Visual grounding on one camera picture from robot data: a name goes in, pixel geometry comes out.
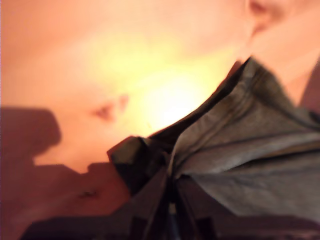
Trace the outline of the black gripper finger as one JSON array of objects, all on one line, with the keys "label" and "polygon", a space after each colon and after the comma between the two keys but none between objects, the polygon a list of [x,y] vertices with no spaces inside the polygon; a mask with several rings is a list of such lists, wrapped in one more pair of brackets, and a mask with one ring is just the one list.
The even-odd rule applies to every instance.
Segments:
[{"label": "black gripper finger", "polygon": [[147,217],[161,200],[167,181],[167,169],[162,167],[136,195],[115,210],[111,216]]},{"label": "black gripper finger", "polygon": [[229,209],[207,194],[192,178],[180,178],[175,183],[179,194],[186,200],[196,218],[235,216]]}]

